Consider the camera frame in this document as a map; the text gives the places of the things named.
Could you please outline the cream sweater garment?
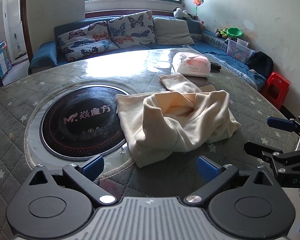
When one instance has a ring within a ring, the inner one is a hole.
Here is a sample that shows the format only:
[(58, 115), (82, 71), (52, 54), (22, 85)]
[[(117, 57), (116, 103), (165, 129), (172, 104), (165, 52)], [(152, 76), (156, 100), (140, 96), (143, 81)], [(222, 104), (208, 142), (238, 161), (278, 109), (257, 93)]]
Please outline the cream sweater garment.
[(180, 73), (158, 78), (165, 92), (116, 96), (120, 125), (139, 168), (228, 139), (240, 128), (228, 108), (228, 92), (198, 87)]

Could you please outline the red plastic stool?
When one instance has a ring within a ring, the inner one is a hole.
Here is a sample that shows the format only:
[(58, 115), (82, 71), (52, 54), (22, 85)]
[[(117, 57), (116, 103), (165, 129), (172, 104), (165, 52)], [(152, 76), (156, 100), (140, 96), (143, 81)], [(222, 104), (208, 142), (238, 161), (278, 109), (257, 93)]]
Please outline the red plastic stool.
[(272, 72), (260, 92), (275, 108), (281, 109), (290, 85), (280, 73)]

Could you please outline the black round induction cooktop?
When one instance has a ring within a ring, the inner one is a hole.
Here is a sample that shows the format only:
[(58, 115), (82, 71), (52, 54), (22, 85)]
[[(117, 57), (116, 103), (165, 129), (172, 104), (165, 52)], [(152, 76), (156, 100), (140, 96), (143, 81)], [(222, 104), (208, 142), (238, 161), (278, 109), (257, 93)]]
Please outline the black round induction cooktop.
[(56, 157), (71, 161), (114, 152), (126, 142), (116, 96), (127, 94), (121, 88), (102, 84), (80, 86), (63, 94), (42, 117), (42, 144)]

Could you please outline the black backpack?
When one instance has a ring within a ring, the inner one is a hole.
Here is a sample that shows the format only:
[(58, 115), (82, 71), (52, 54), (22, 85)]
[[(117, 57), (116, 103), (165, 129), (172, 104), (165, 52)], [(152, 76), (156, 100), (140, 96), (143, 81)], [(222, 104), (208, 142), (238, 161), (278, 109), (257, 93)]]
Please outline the black backpack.
[(262, 51), (254, 52), (246, 62), (246, 65), (262, 75), (265, 79), (269, 78), (274, 68), (273, 60)]

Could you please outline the clear plastic storage box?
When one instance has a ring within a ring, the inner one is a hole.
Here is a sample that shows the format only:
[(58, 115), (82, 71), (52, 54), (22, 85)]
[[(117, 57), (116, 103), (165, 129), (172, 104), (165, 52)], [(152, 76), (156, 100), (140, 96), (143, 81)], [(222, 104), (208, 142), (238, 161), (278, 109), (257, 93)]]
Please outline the clear plastic storage box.
[(226, 53), (242, 63), (246, 63), (255, 52), (247, 46), (244, 46), (243, 44), (229, 38), (226, 40), (226, 42)]

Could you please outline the green plastic bowl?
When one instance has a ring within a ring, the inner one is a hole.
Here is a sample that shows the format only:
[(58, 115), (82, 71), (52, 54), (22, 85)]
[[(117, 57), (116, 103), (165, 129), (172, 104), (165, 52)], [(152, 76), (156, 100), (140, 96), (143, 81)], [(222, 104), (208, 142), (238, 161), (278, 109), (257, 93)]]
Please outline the green plastic bowl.
[(242, 38), (244, 35), (243, 31), (239, 28), (227, 28), (226, 33), (227, 33), (227, 37), (234, 40), (237, 38)]

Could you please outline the pink white tissue pack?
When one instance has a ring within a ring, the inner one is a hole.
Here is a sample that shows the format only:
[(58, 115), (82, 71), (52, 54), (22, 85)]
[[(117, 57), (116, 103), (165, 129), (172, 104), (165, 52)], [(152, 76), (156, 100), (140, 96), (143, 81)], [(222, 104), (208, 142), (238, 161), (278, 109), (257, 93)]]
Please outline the pink white tissue pack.
[(172, 64), (175, 72), (184, 76), (208, 77), (211, 72), (209, 59), (201, 54), (178, 52)]

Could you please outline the small stuffed toys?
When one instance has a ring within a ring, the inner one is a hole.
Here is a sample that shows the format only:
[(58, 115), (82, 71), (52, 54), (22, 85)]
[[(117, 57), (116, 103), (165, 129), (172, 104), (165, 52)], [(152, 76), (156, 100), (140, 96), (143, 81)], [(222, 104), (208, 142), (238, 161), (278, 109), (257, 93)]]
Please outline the small stuffed toys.
[(224, 29), (215, 29), (215, 36), (216, 37), (221, 37), (223, 39), (227, 39), (228, 35), (227, 35), (227, 28)]

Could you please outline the blue toy box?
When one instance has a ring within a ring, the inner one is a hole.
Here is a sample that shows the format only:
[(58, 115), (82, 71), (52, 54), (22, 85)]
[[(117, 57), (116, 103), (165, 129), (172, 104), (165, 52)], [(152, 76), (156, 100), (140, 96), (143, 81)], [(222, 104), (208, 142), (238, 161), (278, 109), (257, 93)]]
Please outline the blue toy box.
[(8, 46), (5, 41), (0, 43), (0, 77), (1, 79), (11, 69)]

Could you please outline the butterfly pillow lower left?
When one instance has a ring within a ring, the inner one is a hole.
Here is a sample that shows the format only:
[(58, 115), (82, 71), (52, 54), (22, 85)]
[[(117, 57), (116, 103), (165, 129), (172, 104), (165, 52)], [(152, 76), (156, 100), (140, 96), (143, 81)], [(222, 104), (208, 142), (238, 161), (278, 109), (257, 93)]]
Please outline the butterfly pillow lower left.
[(119, 49), (110, 40), (106, 21), (97, 21), (61, 34), (57, 41), (68, 62)]

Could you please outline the plain beige cushion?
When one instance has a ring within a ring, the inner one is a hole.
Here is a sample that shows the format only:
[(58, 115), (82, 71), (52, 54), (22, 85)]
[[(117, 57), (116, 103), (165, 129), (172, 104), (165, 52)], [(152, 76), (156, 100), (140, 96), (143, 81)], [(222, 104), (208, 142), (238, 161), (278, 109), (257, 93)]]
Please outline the plain beige cushion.
[(153, 18), (157, 44), (193, 45), (195, 44), (184, 20)]

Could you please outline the colourful pinwheel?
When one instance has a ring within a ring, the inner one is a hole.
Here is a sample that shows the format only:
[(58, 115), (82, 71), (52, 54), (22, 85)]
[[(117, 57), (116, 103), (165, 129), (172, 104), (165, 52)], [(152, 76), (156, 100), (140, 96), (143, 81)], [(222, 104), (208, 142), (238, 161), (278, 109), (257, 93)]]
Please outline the colourful pinwheel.
[(198, 16), (198, 7), (204, 3), (204, 0), (194, 0), (193, 3), (195, 4), (195, 17)]

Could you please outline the butterfly pillow upright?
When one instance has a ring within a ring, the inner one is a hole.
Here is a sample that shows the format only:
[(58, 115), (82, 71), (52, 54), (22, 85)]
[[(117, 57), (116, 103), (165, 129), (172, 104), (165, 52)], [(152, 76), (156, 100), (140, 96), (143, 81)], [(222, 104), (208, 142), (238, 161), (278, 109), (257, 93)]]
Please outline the butterfly pillow upright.
[(156, 43), (151, 10), (109, 20), (108, 28), (111, 39), (119, 48)]

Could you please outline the white plush toy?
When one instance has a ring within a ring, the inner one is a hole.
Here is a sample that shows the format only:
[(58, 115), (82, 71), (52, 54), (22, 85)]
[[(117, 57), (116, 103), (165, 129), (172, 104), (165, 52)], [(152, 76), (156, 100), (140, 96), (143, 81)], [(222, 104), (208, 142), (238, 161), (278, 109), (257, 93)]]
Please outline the white plush toy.
[(173, 10), (173, 15), (176, 19), (179, 20), (191, 20), (191, 16), (187, 13), (186, 10), (182, 10), (181, 8), (175, 8)]

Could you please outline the dark wooden door frame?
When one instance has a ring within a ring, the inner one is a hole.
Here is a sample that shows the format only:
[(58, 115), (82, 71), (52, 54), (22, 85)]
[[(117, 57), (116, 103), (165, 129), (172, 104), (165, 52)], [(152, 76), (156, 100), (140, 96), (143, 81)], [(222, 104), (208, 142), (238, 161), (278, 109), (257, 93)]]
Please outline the dark wooden door frame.
[(30, 35), (29, 35), (28, 17), (27, 17), (27, 0), (19, 0), (19, 1), (20, 1), (21, 22), (23, 28), (24, 43), (25, 43), (25, 48), (27, 51), (29, 62), (31, 62), (34, 55), (31, 46)]

